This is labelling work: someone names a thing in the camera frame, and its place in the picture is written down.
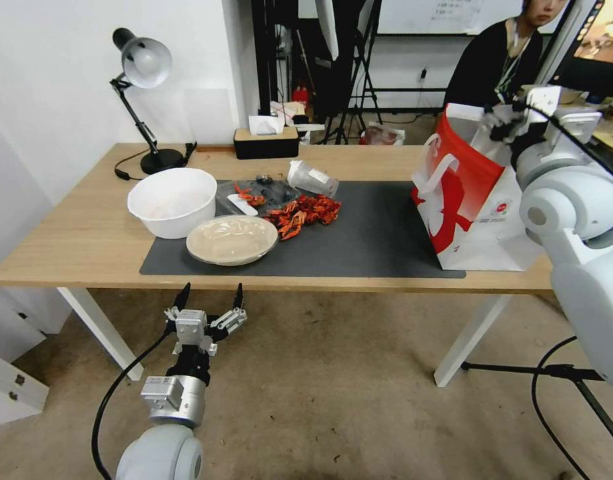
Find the crayfish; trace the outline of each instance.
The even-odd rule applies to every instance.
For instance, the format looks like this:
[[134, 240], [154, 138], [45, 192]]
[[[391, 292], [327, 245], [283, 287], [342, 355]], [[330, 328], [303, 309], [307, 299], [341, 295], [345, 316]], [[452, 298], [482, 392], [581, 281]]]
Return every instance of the crayfish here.
[[329, 225], [338, 218], [340, 207], [341, 202], [333, 201], [324, 195], [302, 195], [287, 203], [282, 210], [269, 211], [265, 219], [276, 226], [281, 240], [289, 240], [300, 233], [303, 225], [313, 225], [317, 221]]
[[237, 182], [233, 182], [233, 187], [235, 188], [238, 197], [246, 200], [251, 207], [260, 207], [267, 202], [267, 199], [265, 199], [262, 195], [251, 195], [249, 193], [251, 189], [242, 190]]

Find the screen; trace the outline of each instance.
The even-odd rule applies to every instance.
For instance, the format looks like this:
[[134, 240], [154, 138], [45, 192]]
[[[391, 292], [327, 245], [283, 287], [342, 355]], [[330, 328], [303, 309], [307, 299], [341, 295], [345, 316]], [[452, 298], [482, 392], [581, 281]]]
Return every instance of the screen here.
[[613, 63], [613, 0], [596, 4], [577, 41], [575, 58]]

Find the plate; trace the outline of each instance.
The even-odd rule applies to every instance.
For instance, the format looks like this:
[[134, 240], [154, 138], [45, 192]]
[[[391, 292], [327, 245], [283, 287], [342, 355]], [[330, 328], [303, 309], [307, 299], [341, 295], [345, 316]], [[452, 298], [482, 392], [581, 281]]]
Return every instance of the plate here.
[[259, 260], [277, 243], [278, 231], [271, 222], [227, 215], [195, 227], [187, 237], [187, 250], [205, 263], [234, 267]]

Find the tissue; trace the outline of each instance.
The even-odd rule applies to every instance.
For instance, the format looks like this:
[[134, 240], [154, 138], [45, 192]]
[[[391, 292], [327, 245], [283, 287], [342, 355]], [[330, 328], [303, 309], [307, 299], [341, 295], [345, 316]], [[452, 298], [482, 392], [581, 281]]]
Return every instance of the tissue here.
[[283, 132], [285, 122], [280, 117], [250, 116], [251, 135], [278, 135]]

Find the gray floor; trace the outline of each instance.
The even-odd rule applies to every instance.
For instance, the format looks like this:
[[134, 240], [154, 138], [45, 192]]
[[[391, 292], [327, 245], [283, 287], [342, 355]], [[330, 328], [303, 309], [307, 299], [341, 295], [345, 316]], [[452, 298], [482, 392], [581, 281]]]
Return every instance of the gray floor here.
[[[134, 351], [155, 339], [171, 291], [95, 291]], [[230, 293], [194, 292], [189, 307], [224, 311]], [[530, 403], [530, 378], [459, 373], [438, 389], [432, 371], [481, 297], [441, 294], [248, 293], [249, 322], [211, 369], [207, 479], [553, 479], [569, 469]], [[472, 355], [534, 365], [571, 334], [537, 297], [517, 297]], [[173, 338], [145, 361], [173, 362]], [[556, 361], [585, 365], [573, 345]], [[118, 369], [76, 317], [20, 368], [51, 386], [45, 411], [0, 426], [0, 479], [95, 479], [89, 442]], [[149, 427], [142, 382], [124, 382], [101, 434], [115, 470]], [[593, 385], [613, 416], [613, 388]], [[545, 379], [540, 401], [594, 479], [613, 479], [613, 443], [575, 388]]]

